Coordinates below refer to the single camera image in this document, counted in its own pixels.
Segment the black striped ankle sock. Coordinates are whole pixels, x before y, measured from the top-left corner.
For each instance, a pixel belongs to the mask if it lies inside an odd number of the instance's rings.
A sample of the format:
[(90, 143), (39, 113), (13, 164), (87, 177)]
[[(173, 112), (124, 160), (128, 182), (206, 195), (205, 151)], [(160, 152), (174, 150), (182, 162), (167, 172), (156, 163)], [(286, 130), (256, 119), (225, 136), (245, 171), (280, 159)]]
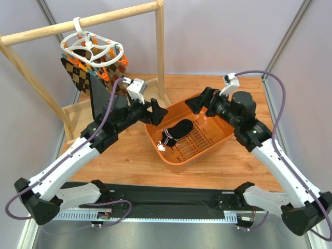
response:
[(174, 127), (167, 129), (174, 138), (181, 139), (192, 131), (193, 122), (189, 119), (184, 119), (178, 122)]

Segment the black sock yellow trim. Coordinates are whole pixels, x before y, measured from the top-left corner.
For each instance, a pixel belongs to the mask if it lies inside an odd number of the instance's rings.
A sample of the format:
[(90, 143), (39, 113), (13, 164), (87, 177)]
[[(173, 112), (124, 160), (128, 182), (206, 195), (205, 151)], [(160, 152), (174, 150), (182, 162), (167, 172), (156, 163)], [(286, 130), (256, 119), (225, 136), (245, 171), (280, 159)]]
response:
[(97, 77), (90, 74), (89, 78), (92, 117), (94, 120), (96, 120), (98, 115), (106, 112), (111, 93), (105, 88), (105, 86)]

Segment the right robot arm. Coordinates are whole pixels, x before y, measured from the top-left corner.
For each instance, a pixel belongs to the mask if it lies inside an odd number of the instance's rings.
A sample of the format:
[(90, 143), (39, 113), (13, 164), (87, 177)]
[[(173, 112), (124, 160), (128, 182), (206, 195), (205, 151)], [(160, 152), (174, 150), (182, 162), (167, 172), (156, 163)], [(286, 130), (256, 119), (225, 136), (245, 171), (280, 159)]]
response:
[(270, 129), (256, 118), (256, 102), (250, 93), (237, 91), (229, 98), (207, 87), (185, 104), (194, 114), (206, 108), (207, 117), (218, 116), (231, 125), (236, 140), (269, 169), (286, 193), (282, 197), (245, 183), (236, 189), (245, 204), (278, 216), (298, 236), (323, 220), (331, 226), (331, 192), (321, 192), (291, 162)]

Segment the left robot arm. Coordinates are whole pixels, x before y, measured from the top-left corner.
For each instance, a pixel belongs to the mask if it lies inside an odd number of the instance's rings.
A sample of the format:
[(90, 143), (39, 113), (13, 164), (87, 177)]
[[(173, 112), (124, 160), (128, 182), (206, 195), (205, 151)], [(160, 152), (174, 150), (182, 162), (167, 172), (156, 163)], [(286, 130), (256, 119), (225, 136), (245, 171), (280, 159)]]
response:
[(156, 99), (141, 103), (116, 96), (105, 103), (71, 147), (38, 175), (15, 182), (20, 200), (38, 225), (53, 220), (60, 211), (80, 205), (108, 206), (112, 199), (109, 188), (100, 180), (64, 189), (64, 183), (82, 166), (118, 141), (118, 135), (140, 121), (157, 126), (168, 110)]

